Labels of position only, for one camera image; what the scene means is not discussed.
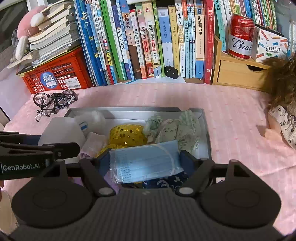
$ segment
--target blue round sticker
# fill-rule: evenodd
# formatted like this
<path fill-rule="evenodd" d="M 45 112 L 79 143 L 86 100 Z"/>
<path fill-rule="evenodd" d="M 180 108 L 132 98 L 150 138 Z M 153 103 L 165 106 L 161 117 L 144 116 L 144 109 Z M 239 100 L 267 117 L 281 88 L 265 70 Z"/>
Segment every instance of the blue round sticker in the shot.
<path fill-rule="evenodd" d="M 57 79 L 51 72 L 43 72 L 40 75 L 40 81 L 46 88 L 54 89 L 57 87 Z"/>

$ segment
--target doll hair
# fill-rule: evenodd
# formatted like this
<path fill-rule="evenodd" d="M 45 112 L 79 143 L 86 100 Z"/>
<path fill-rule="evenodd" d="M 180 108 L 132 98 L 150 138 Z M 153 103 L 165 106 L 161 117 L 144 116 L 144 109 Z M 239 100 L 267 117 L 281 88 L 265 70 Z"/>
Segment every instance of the doll hair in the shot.
<path fill-rule="evenodd" d="M 263 63 L 270 66 L 266 73 L 272 86 L 270 108 L 278 105 L 286 108 L 296 100 L 296 57 L 289 60 L 272 57 Z"/>

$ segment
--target wooden drawer box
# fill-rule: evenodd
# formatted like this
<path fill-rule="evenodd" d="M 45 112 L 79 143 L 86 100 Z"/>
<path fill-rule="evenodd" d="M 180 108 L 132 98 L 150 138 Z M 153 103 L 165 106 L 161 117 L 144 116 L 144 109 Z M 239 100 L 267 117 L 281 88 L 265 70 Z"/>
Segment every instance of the wooden drawer box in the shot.
<path fill-rule="evenodd" d="M 253 59 L 239 60 L 221 52 L 222 42 L 215 36 L 215 68 L 213 85 L 228 85 L 270 92 L 271 85 L 265 81 L 268 66 Z"/>

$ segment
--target blue face mask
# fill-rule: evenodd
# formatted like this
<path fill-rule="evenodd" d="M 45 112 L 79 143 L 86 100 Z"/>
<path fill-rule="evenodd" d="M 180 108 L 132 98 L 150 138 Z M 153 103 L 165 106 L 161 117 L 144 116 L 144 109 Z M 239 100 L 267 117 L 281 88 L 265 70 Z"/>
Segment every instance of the blue face mask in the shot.
<path fill-rule="evenodd" d="M 176 140 L 110 151 L 115 183 L 133 183 L 176 175 L 183 171 Z"/>

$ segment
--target beer can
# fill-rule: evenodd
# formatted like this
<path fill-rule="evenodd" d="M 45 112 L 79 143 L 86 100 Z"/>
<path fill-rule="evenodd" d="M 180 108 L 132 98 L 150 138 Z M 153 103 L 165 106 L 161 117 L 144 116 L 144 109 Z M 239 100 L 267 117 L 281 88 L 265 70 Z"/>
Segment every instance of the beer can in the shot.
<path fill-rule="evenodd" d="M 249 59 L 255 27 L 253 19 L 233 14 L 230 26 L 228 53 L 237 59 Z"/>

